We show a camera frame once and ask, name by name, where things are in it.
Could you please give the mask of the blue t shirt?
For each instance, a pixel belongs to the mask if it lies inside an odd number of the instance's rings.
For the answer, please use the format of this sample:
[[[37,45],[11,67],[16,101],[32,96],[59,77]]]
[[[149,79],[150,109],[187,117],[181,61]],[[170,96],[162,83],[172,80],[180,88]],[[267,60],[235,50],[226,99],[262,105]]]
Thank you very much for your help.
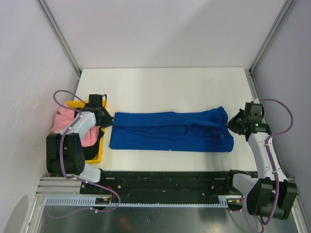
[[[117,112],[111,131],[114,150],[231,152],[234,138],[223,107],[202,112]]]

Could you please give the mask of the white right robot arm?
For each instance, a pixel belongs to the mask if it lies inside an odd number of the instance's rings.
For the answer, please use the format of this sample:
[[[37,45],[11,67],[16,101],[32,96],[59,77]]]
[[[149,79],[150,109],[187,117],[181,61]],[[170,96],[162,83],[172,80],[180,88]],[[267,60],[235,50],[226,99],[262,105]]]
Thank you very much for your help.
[[[273,145],[276,135],[263,123],[265,111],[261,102],[259,99],[247,102],[227,123],[232,132],[245,137],[255,158],[257,178],[246,171],[230,170],[224,189],[230,195],[238,192],[244,195],[248,213],[267,224],[271,219],[289,217],[298,190],[278,163]]]

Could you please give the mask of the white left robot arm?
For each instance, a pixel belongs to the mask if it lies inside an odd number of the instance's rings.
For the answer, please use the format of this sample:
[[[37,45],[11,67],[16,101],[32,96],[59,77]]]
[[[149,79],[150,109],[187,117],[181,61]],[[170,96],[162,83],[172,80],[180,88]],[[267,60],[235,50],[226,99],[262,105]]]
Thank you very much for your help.
[[[91,182],[97,194],[107,190],[107,181],[93,166],[100,161],[104,130],[113,117],[106,109],[107,95],[90,94],[59,104],[52,132],[46,138],[46,166],[52,175]]]

